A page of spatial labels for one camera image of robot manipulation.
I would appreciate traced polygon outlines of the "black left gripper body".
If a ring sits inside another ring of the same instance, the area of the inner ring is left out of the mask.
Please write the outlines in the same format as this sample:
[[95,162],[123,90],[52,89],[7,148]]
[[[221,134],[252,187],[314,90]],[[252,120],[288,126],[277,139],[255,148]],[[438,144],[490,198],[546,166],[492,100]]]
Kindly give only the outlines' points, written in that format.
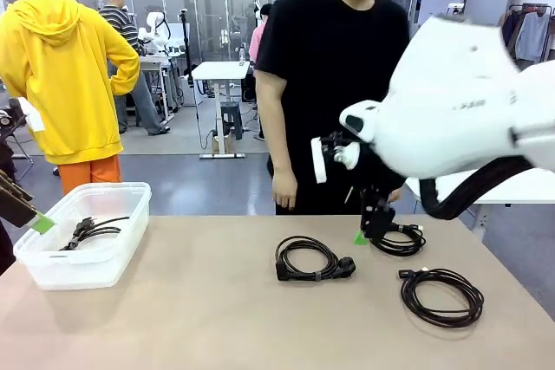
[[0,170],[2,170],[9,178],[15,179],[16,168],[12,160],[12,156],[12,149],[5,142],[0,142]]

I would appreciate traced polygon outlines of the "white table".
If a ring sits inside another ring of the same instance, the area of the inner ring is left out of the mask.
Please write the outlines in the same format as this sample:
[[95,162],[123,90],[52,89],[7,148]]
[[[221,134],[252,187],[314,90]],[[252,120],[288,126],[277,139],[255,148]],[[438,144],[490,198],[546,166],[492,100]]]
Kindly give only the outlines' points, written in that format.
[[[439,199],[449,195],[475,171],[459,172],[436,179]],[[420,186],[417,179],[407,179],[406,185],[420,202]],[[486,234],[488,216],[494,205],[555,204],[555,172],[534,168],[509,178],[478,198],[474,204],[472,233],[480,240]]]

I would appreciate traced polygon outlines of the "person in black T-shirt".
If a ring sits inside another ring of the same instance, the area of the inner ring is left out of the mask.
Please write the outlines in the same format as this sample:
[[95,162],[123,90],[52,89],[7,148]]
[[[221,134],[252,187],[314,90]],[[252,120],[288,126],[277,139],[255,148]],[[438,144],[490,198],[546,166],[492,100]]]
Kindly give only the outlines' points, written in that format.
[[406,10],[394,0],[276,0],[258,51],[256,93],[261,124],[284,119],[297,180],[293,210],[278,215],[356,215],[351,174],[338,166],[316,182],[310,141],[341,130],[341,112],[381,101],[410,39]]

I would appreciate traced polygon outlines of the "person's right hand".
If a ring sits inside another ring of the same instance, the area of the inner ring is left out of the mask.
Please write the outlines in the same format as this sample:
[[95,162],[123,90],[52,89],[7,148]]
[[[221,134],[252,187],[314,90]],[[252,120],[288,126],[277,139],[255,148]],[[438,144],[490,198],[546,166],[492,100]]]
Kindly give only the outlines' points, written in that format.
[[293,210],[297,198],[297,180],[291,169],[276,170],[272,179],[272,192],[276,204]]

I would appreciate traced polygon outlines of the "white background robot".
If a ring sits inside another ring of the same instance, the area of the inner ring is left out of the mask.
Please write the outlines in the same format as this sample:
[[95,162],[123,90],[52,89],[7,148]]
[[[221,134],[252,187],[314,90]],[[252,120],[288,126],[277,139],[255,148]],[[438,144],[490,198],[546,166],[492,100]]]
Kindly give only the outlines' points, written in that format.
[[149,12],[146,27],[138,29],[141,54],[144,56],[165,54],[169,44],[171,30],[164,12]]

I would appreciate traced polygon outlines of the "person's right forearm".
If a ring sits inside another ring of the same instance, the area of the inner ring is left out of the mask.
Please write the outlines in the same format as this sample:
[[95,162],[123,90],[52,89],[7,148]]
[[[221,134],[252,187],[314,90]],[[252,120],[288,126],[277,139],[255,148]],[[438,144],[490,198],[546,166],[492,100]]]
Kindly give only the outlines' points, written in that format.
[[268,146],[274,172],[292,174],[291,158],[287,146],[286,129],[282,117],[265,116],[263,118],[263,129],[266,144]]

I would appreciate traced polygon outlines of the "dark navy garment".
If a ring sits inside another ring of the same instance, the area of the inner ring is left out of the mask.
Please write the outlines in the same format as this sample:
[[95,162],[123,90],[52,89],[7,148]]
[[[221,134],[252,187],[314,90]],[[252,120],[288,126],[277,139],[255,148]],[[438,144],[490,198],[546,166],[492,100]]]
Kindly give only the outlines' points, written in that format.
[[507,51],[509,53],[509,55],[514,58],[515,57],[515,46],[516,46],[516,41],[517,41],[517,37],[522,25],[522,20],[523,20],[523,14],[521,11],[516,11],[516,10],[512,10],[512,35],[511,35],[511,39],[509,41],[508,44],[506,44],[506,48]]

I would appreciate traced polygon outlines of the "person in striped shirt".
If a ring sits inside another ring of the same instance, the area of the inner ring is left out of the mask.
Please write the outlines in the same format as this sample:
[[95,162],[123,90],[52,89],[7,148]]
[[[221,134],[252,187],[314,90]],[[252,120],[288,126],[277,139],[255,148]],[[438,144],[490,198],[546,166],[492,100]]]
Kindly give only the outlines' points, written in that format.
[[[100,8],[99,13],[125,38],[139,56],[146,54],[146,50],[140,44],[138,30],[127,13],[126,0],[107,0],[106,4]],[[146,77],[142,71],[140,71],[134,89],[129,95],[133,98],[136,115],[139,117],[140,124],[147,130],[150,136],[158,136],[170,132],[170,127],[162,125],[160,122],[152,95],[147,86]],[[114,97],[120,133],[127,131],[127,96],[128,94],[116,95]]]

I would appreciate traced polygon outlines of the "person in pink top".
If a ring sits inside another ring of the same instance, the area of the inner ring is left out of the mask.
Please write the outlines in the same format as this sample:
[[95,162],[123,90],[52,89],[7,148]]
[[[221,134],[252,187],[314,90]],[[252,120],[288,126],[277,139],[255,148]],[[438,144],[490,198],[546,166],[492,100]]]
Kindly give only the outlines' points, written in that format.
[[271,8],[272,8],[271,3],[265,3],[260,8],[259,15],[261,19],[261,24],[257,26],[257,28],[255,28],[252,33],[251,44],[249,47],[249,56],[253,65],[253,76],[257,75],[256,69],[257,69],[257,62],[258,62],[258,51],[260,48],[260,43],[262,40],[266,22],[271,14]]

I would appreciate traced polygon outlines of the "beige coat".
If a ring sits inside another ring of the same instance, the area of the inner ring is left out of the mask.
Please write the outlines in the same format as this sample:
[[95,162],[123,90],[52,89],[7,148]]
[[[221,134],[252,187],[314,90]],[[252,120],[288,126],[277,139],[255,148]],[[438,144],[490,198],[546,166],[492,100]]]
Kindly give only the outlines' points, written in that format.
[[499,20],[499,27],[501,29],[501,34],[504,39],[505,44],[508,44],[512,35],[512,12],[510,10],[506,11]]

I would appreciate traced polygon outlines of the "dark plastic stool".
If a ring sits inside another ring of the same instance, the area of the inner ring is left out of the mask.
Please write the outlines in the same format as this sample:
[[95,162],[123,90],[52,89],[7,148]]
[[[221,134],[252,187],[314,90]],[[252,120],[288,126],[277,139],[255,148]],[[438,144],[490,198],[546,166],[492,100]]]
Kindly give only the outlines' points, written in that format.
[[240,105],[236,101],[224,101],[220,104],[225,134],[233,131],[236,140],[243,139],[243,123]]

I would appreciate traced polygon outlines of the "orange shorts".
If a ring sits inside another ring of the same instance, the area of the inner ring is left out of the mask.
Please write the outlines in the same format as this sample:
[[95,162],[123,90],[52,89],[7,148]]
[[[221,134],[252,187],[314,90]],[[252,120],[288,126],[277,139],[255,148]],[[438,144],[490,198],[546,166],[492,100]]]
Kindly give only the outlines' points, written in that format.
[[121,182],[121,167],[118,155],[88,162],[61,165],[58,166],[58,172],[64,195],[80,185]]

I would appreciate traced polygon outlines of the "white robot workbench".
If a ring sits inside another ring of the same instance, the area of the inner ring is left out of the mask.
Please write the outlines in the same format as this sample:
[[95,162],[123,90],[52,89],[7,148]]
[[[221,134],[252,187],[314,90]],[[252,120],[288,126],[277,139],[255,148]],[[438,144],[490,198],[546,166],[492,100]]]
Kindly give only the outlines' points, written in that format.
[[159,76],[159,86],[162,106],[163,106],[163,119],[161,124],[166,125],[169,123],[174,114],[170,111],[168,106],[168,91],[166,88],[166,76],[164,71],[170,68],[170,60],[165,55],[146,55],[140,57],[141,68],[145,72],[157,73]]

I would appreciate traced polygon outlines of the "yellow hoodie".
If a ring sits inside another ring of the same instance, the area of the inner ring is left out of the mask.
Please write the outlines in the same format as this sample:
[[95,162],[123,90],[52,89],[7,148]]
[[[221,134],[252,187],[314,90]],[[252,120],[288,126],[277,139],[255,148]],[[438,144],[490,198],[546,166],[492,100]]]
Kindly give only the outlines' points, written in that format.
[[0,16],[0,81],[41,115],[44,129],[32,136],[52,164],[121,152],[114,97],[139,72],[129,43],[75,0],[18,0]]

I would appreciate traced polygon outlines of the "clear plastic storage bin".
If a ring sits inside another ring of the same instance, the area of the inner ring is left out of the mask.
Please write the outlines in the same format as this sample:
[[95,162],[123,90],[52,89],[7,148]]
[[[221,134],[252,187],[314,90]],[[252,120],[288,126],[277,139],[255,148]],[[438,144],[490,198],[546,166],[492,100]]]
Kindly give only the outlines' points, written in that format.
[[15,243],[16,259],[43,290],[111,287],[147,229],[151,196],[144,182],[81,185],[47,211],[52,229]]

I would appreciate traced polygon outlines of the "grey sleeveless top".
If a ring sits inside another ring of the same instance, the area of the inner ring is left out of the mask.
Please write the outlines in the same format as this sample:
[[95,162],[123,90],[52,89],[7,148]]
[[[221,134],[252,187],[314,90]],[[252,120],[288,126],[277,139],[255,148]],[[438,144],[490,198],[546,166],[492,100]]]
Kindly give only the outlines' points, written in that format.
[[519,60],[538,63],[543,55],[550,16],[537,12],[527,13],[520,27],[515,44],[515,55]]

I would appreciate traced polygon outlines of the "black clothes rack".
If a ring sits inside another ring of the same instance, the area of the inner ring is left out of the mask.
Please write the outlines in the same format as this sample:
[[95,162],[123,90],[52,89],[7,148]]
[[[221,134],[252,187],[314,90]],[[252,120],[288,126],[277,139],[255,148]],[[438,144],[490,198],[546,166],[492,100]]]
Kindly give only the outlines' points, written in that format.
[[[508,8],[508,10],[521,11],[523,14],[523,20],[525,15],[531,12],[537,12],[539,16],[547,13],[550,16],[549,29],[545,39],[543,55],[538,63],[555,59],[555,7],[546,3],[522,3],[513,4]],[[519,60],[516,56],[512,59],[521,70],[524,70],[533,64],[538,64],[531,61]]]

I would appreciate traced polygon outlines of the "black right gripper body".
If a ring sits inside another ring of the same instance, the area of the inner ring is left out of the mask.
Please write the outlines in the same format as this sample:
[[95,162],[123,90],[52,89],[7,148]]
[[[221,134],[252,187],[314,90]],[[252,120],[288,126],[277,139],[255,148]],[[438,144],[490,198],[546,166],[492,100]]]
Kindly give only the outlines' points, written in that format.
[[363,223],[391,223],[393,221],[395,209],[389,202],[390,194],[390,191],[384,191],[374,186],[363,188],[360,191]]

